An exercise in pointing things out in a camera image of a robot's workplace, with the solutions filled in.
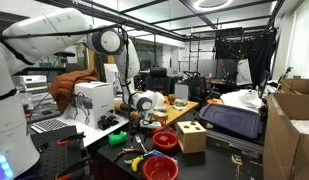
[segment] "lamp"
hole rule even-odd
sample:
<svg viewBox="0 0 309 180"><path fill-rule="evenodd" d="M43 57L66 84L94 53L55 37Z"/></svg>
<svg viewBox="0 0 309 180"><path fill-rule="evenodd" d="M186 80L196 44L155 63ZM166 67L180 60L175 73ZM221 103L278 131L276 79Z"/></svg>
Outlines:
<svg viewBox="0 0 309 180"><path fill-rule="evenodd" d="M219 3L217 5L213 5L213 6L209 6L209 7L202 7L201 3L204 2L204 1L206 1L206 0L197 0L193 4L193 7L197 10L200 10L200 11L214 11L214 10L221 9L221 8L228 6L229 4L232 3L233 0L226 0L225 2Z"/></svg>

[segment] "fluorescent light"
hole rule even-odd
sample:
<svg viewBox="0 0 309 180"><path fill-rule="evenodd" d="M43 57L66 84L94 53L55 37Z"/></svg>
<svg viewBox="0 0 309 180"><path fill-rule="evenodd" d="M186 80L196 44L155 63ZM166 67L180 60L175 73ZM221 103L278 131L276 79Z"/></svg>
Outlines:
<svg viewBox="0 0 309 180"><path fill-rule="evenodd" d="M205 1L205 0L197 0L197 1L193 4L193 7L194 7L195 9L197 9L197 10L200 10L200 11L214 11L214 10L222 9L222 8L228 6L229 4L232 3L233 0L227 0L226 3L221 4L221 5L219 5L219 6L209 7L209 8L202 8L202 7L200 6L200 4L201 4L202 2L204 2L204 1Z"/></svg>

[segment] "red container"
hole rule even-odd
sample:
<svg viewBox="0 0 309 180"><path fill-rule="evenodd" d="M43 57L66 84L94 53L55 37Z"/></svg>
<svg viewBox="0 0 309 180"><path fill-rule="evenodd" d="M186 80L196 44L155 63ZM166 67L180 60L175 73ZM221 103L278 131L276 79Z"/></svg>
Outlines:
<svg viewBox="0 0 309 180"><path fill-rule="evenodd" d="M177 145L177 137L171 132L158 132L152 140L156 148L163 151L168 151Z"/></svg>
<svg viewBox="0 0 309 180"><path fill-rule="evenodd" d="M142 173L146 180L176 180L178 166L167 156L153 156L144 163Z"/></svg>

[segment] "robotic arm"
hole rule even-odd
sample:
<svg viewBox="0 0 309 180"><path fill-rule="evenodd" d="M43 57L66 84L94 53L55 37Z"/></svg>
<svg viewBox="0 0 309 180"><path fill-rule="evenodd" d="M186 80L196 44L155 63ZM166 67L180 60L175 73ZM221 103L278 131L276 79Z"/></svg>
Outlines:
<svg viewBox="0 0 309 180"><path fill-rule="evenodd" d="M11 74L75 44L85 36L88 48L114 55L123 101L140 111L143 121L150 121L156 93L147 91L138 94L130 88L131 78L138 73L140 66L133 43L127 34L121 36L108 28L100 30L92 30L79 11L69 8L15 23L0 34L0 179L17 177L39 159L26 130L21 99Z"/></svg>

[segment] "brown jacket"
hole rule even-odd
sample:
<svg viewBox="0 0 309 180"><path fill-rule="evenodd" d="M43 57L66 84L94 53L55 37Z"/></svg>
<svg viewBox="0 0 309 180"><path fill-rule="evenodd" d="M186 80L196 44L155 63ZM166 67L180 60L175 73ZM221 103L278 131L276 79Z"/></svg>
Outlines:
<svg viewBox="0 0 309 180"><path fill-rule="evenodd" d="M98 73L93 70L73 71L57 76L49 88L57 102L58 110L63 113L71 101L75 84L89 81L100 81Z"/></svg>

